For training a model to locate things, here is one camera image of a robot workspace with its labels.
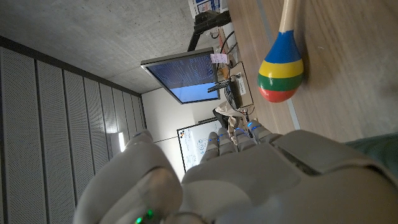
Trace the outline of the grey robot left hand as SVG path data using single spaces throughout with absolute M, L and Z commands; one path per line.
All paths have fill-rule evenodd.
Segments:
M 74 223 L 396 223 L 397 134 L 342 144 L 255 120 L 209 135 L 179 179 L 151 133 L 91 180 Z

